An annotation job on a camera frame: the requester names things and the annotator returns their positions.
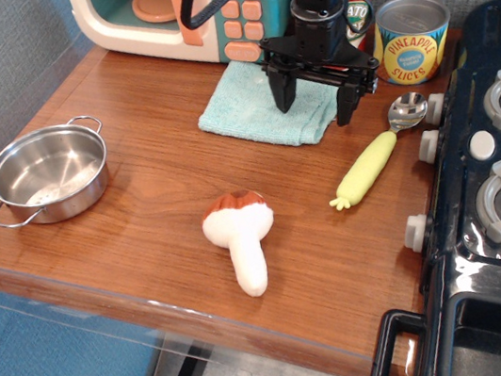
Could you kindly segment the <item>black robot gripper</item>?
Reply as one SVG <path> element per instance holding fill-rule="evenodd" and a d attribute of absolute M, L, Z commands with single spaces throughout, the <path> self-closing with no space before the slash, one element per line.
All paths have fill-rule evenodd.
<path fill-rule="evenodd" d="M 348 125 L 360 99 L 376 90 L 378 61 L 347 39 L 347 0 L 331 0 L 321 10 L 292 0 L 292 34 L 260 41 L 262 70 L 278 110 L 286 114 L 296 99 L 297 81 L 335 86 L 337 124 Z"/>

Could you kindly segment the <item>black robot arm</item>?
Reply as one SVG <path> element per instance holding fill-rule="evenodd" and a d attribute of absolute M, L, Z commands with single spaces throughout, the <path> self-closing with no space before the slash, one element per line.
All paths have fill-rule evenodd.
<path fill-rule="evenodd" d="M 347 125 L 360 99 L 376 89 L 379 62 L 347 38 L 347 1 L 292 0 L 292 34 L 262 40 L 262 70 L 281 112 L 293 105 L 297 81 L 311 81 L 337 88 L 337 124 Z"/>

